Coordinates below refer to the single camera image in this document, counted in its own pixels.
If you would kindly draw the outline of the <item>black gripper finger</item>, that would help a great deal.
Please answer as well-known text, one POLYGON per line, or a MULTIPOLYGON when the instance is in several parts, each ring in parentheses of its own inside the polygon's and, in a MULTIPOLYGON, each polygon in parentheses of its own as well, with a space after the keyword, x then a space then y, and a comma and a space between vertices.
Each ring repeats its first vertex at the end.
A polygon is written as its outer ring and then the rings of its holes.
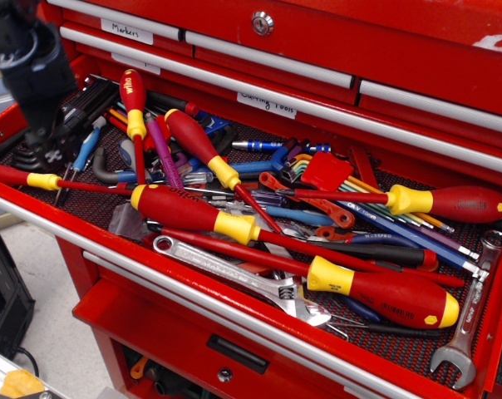
POLYGON ((62 108, 51 133, 44 128, 31 129, 25 134, 25 141, 35 166, 54 166, 72 158, 77 146, 77 109, 62 108))

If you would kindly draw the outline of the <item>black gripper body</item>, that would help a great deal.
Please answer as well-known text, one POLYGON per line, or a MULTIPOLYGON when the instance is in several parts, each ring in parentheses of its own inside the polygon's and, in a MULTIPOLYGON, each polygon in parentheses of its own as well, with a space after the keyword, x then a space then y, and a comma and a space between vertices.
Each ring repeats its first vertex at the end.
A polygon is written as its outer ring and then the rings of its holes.
POLYGON ((38 5, 0 1, 0 72, 30 127, 53 133, 76 80, 56 26, 37 16, 38 5))

